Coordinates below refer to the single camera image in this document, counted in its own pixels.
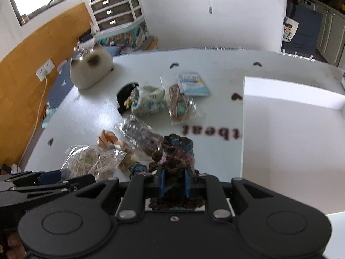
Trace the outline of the person's hand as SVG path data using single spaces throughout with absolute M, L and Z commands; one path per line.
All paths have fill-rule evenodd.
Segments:
M 9 259 L 25 258 L 26 251 L 17 232 L 1 235 L 1 256 Z

